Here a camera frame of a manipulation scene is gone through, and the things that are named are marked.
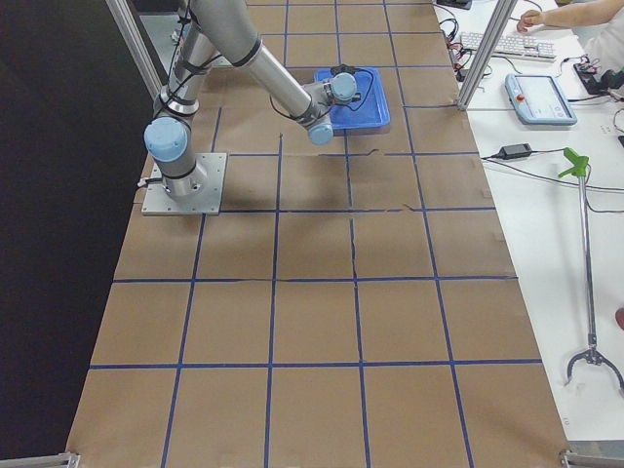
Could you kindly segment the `person's bare forearm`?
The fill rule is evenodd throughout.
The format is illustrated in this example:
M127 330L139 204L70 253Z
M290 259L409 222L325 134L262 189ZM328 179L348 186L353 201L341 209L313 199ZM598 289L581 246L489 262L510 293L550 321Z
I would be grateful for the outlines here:
M543 12L541 24L564 28L608 23L623 8L622 0L574 3Z

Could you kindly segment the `person's bare hand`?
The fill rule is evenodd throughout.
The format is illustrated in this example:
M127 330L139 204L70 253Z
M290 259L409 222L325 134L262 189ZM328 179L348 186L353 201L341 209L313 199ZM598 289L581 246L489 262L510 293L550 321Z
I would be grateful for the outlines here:
M544 14L536 10L524 12L517 21L516 29L518 32L526 33L534 26L544 23Z

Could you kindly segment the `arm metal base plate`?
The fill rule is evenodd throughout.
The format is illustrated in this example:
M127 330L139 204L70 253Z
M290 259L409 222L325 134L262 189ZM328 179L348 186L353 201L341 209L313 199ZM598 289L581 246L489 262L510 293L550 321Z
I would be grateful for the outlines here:
M194 171L185 178L164 177L156 163L147 184L143 215L218 215L226 173L226 153L196 153Z

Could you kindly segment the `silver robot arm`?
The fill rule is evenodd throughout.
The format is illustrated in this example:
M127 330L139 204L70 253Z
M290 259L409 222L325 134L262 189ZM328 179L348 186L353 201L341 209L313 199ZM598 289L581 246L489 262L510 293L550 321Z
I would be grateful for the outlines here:
M144 131L166 200L196 200L208 186L208 172L191 147L192 121L201 104L217 107L231 98L238 112L256 111L265 91L274 110L320 145L333 137L332 108L361 97L347 67L300 84L264 45L244 1L186 1L180 20L181 47Z

